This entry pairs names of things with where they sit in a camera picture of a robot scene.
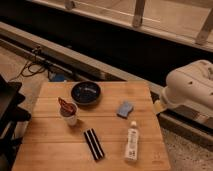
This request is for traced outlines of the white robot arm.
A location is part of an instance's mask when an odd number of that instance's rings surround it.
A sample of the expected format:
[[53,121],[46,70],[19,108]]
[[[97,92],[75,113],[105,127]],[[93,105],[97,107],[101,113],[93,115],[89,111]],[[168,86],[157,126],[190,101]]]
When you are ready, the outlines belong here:
[[154,102],[155,113],[193,101],[213,110],[213,63],[197,60],[168,73],[166,86]]

